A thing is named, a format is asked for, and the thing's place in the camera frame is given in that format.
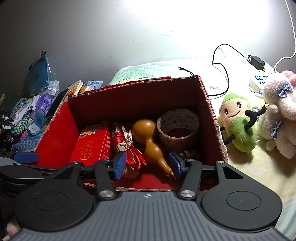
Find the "person's right hand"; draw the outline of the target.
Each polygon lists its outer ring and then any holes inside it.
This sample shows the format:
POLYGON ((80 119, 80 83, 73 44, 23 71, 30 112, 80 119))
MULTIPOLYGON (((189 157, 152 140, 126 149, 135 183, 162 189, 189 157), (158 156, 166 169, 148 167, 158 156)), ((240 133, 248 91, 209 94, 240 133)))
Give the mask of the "person's right hand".
POLYGON ((8 222, 6 226, 7 235, 2 239, 2 241, 9 241, 12 237, 20 232, 21 228, 16 221, 8 222))

